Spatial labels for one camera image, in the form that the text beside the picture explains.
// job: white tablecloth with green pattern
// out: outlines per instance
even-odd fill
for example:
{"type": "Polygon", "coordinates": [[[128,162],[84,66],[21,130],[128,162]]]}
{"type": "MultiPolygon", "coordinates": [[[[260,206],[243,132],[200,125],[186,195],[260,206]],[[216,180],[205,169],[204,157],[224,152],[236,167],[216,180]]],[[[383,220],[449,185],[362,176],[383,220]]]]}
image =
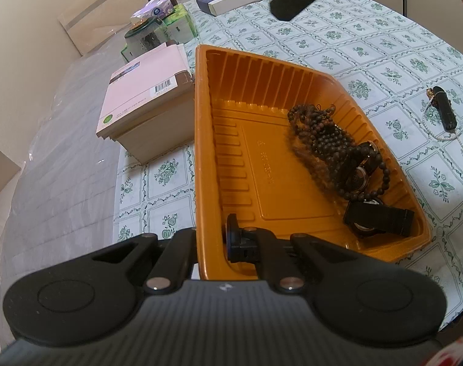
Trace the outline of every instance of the white tablecloth with green pattern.
{"type": "MultiPolygon", "coordinates": [[[[192,69],[196,45],[212,44],[324,71],[350,92],[398,159],[432,227],[432,242],[399,263],[443,288],[449,323],[463,310],[463,150],[430,138],[421,117],[426,88],[439,85],[463,126],[463,55],[372,0],[318,0],[290,23],[270,14],[268,0],[218,17],[194,1],[186,6],[199,32],[186,44],[192,69]]],[[[427,122],[443,133],[435,109],[427,122]]],[[[115,242],[143,232],[168,238],[195,225],[192,144],[146,166],[122,150],[118,180],[115,242]]]]}

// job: tissue box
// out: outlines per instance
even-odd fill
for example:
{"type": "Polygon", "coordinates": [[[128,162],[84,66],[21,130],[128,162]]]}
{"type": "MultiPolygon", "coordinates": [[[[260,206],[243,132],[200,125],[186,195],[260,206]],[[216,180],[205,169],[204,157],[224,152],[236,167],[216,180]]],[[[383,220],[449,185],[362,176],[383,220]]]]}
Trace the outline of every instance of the tissue box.
{"type": "Polygon", "coordinates": [[[196,27],[184,5],[178,4],[174,9],[175,12],[165,18],[164,23],[167,25],[169,38],[185,44],[197,36],[196,27]]]}

